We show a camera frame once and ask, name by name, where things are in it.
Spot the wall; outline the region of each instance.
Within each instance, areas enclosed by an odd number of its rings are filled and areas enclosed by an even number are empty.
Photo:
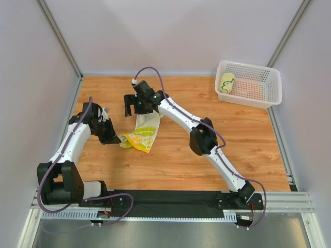
[[[47,0],[84,74],[215,74],[267,65],[301,0]]]
[[[313,1],[283,50],[283,102],[276,107],[300,190],[308,191],[331,247],[331,2]]]
[[[17,245],[36,168],[62,138],[77,83],[36,1],[1,1],[1,247]]]

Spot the white panel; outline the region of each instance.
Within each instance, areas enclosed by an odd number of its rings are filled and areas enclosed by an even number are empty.
[[[308,191],[331,247],[331,2],[313,1],[275,68],[283,102],[276,107],[300,190]]]
[[[47,0],[85,74],[215,74],[267,65],[301,0]]]
[[[1,247],[17,245],[36,168],[59,145],[77,83],[36,1],[1,1]]]

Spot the wooden table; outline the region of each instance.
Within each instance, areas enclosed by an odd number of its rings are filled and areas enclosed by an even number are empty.
[[[142,78],[155,91],[161,89],[157,77]],[[214,77],[168,76],[163,80],[176,103],[213,121],[227,141],[224,154],[243,176],[260,181],[267,191],[290,190],[267,110],[220,102]],[[85,77],[75,113],[93,96],[95,103],[109,109],[117,134],[133,131],[136,117],[124,117],[123,101],[123,95],[134,93],[131,81],[127,76]],[[102,145],[93,136],[83,148],[78,170],[83,180],[104,180],[108,189],[228,190],[216,169],[191,151],[188,133],[168,117],[161,119],[150,153]]]

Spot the metal frame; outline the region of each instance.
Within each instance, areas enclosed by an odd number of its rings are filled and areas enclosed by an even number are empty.
[[[81,83],[83,80],[83,74],[80,71],[72,53],[70,52],[68,45],[66,44],[47,4],[45,3],[45,0],[36,0],[38,5],[40,6],[43,14],[46,17],[46,20],[50,24],[51,29],[53,30],[57,40],[59,41],[59,44],[63,48],[66,56],[68,57],[68,60],[70,61],[74,71],[76,72],[77,76],[79,77],[79,83],[77,87],[77,92],[75,94],[71,110],[68,116],[68,119],[72,115],[74,111],[74,107],[76,105]],[[283,48],[285,47],[287,41],[295,31],[296,26],[300,22],[301,18],[303,17],[304,13],[307,11],[308,6],[310,5],[311,0],[303,0],[297,13],[295,14],[294,18],[292,19],[287,31],[285,32],[284,36],[279,42],[279,45],[277,46],[275,52],[273,53],[269,63],[268,67],[273,67],[277,58],[281,54]],[[290,157],[288,156],[288,150],[286,147],[286,144],[284,142],[283,135],[281,133],[281,129],[279,127],[279,121],[277,120],[277,116],[275,113],[274,107],[270,107],[268,109],[270,119],[273,125],[273,129],[275,132],[275,137],[279,146],[280,154],[283,160],[283,164],[285,166],[285,171],[288,176],[289,184],[295,184],[295,175],[293,174],[292,170],[292,163],[290,160]],[[306,233],[310,242],[311,247],[325,247],[325,243],[318,225],[318,222],[316,220],[316,216],[314,213],[314,209],[312,207],[309,194],[307,192],[267,192],[267,212],[272,213],[301,213],[303,223],[306,229]],[[59,206],[48,206],[50,209],[57,209]],[[78,205],[71,205],[68,208],[68,211],[71,212],[78,212],[78,211],[96,211],[99,208],[79,208]],[[233,213],[233,212],[241,212],[240,210],[224,210],[226,213]],[[72,215],[73,219],[77,219],[77,215]],[[32,247],[33,240],[38,228],[39,220],[42,217],[42,211],[39,209],[39,206],[36,201],[36,196],[34,198],[34,201],[32,203],[29,215],[27,217],[24,229],[22,231],[21,239],[19,241],[18,247]],[[146,219],[143,218],[133,218],[132,220],[139,221]]]

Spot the white basket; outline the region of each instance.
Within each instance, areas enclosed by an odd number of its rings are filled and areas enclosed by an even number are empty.
[[[222,74],[227,72],[234,74],[234,83],[231,92],[224,94],[218,89]],[[273,68],[221,61],[217,68],[215,91],[221,101],[267,109],[281,103],[281,77]]]

